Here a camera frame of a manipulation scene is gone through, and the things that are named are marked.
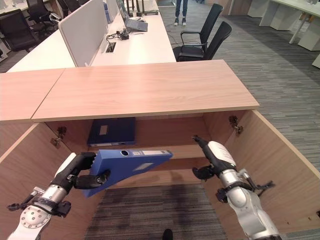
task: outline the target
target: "wooden tabletop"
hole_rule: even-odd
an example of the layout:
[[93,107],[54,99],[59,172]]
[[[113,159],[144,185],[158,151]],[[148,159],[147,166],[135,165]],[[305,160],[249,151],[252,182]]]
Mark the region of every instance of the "wooden tabletop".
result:
[[256,109],[223,60],[67,68],[35,122]]
[[64,69],[0,74],[0,121],[30,120]]

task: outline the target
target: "jeans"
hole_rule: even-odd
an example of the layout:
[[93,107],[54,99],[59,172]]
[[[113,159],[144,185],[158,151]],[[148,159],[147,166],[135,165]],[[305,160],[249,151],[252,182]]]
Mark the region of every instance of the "jeans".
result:
[[[176,7],[175,7],[175,17],[179,17],[180,14],[180,6],[181,6],[182,0],[176,0]],[[188,0],[183,0],[183,6],[182,6],[182,16],[186,17],[187,15],[187,9],[188,9]]]

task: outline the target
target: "office chair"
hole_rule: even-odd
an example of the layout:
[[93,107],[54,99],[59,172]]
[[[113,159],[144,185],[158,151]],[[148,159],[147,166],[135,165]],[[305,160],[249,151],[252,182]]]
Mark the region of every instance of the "office chair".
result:
[[[223,11],[224,7],[219,4],[213,4],[206,20],[202,26],[201,31],[182,31],[180,33],[181,40],[183,43],[183,52],[185,53],[201,53],[202,51],[205,52],[207,50],[208,38],[210,33],[219,17],[220,13]],[[199,34],[201,44],[185,44],[183,35],[184,34]]]
[[69,8],[68,8],[65,0],[57,0],[57,1],[62,9],[62,15],[63,15],[62,18],[64,19],[69,14]]
[[61,18],[54,12],[49,11],[43,0],[26,0],[30,17],[29,21],[35,21],[37,24],[43,24],[44,32],[48,35],[58,29],[57,24]]
[[0,14],[0,31],[4,35],[3,42],[12,51],[26,50],[40,42],[30,29],[21,9]]
[[204,53],[198,54],[198,53],[180,52],[175,58],[176,61],[185,62],[185,61],[211,60],[215,55],[215,53],[217,52],[220,45],[222,44],[222,42],[227,37],[229,37],[229,35],[231,34],[231,31],[232,31],[231,26],[225,21],[223,21],[219,29],[216,31],[209,47]]
[[78,8],[80,8],[80,3],[77,0],[64,0],[65,4],[68,6],[70,12],[74,12]]

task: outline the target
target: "robotic arm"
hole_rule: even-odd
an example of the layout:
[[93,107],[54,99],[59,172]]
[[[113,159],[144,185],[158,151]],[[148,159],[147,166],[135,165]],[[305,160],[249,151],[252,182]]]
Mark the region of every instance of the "robotic arm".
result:
[[[272,181],[265,185],[255,185],[245,169],[237,171],[236,163],[228,150],[218,142],[206,141],[198,136],[193,139],[202,148],[210,165],[200,169],[193,168],[194,175],[207,180],[216,175],[222,182],[216,194],[219,201],[228,203],[235,211],[238,221],[250,240],[281,240],[279,232],[262,209],[259,196],[273,187]],[[51,216],[65,218],[71,209],[71,203],[63,201],[72,187],[93,189],[104,184],[110,176],[106,170],[101,175],[82,175],[88,170],[96,157],[94,152],[80,155],[71,153],[56,172],[46,190],[35,187],[33,192],[21,203],[11,204],[10,211],[22,209],[19,224],[7,240],[39,240],[40,233],[50,222]]]
[[[208,142],[198,136],[194,136],[193,139],[210,162],[209,166],[200,169],[194,167],[194,175],[201,180],[216,175],[221,180],[224,188],[220,188],[216,196],[219,201],[229,203],[235,211],[245,235],[250,240],[281,240],[276,226],[262,209],[259,199],[266,189],[274,186],[272,181],[263,186],[255,185],[245,169],[237,172],[234,159],[222,144]],[[259,196],[255,190],[261,190]]]
[[94,152],[85,152],[80,155],[71,153],[59,167],[46,190],[35,187],[21,204],[9,205],[7,208],[10,211],[22,209],[22,214],[18,227],[7,240],[39,240],[40,233],[48,225],[52,215],[65,218],[69,213],[71,203],[63,199],[72,187],[92,189],[104,184],[110,175],[109,170],[98,176],[78,177],[80,171],[90,169],[95,156]]

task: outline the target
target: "white table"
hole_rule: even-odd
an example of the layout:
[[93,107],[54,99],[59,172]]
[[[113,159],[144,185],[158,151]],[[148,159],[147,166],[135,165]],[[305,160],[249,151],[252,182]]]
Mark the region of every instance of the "white table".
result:
[[[176,59],[161,15],[148,15],[143,18],[148,23],[148,32],[133,32],[129,35],[129,40],[112,39],[111,42],[117,42],[114,52],[97,54],[91,65],[110,66],[175,62]],[[122,30],[123,27],[124,22],[118,13],[113,23],[108,25],[108,34]],[[72,67],[75,67],[75,64],[58,30],[28,53],[8,72]]]
[[[306,14],[289,41],[289,43],[292,44],[302,25],[305,23],[308,14],[320,18],[319,2],[317,4],[310,4],[305,0],[270,0],[264,16],[261,19],[260,26],[268,26],[276,30],[291,30],[302,13]],[[314,24],[311,23],[312,26],[310,25],[309,32],[314,32],[314,29],[317,28],[315,26],[319,25],[317,20],[314,22]],[[308,31],[306,32],[306,38],[309,38]]]

